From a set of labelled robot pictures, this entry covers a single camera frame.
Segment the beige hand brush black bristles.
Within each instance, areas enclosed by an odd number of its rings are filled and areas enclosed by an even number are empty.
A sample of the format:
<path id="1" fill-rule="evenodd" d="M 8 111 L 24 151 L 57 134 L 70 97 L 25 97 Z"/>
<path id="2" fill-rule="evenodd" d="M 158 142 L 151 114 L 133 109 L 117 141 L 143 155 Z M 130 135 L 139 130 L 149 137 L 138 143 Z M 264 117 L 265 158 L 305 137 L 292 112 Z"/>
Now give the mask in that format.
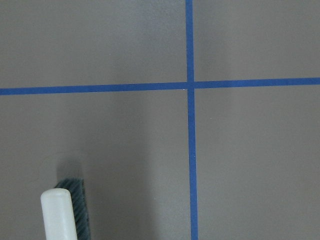
<path id="1" fill-rule="evenodd" d="M 89 213 L 82 178 L 65 178 L 40 196 L 47 240 L 90 240 Z"/>

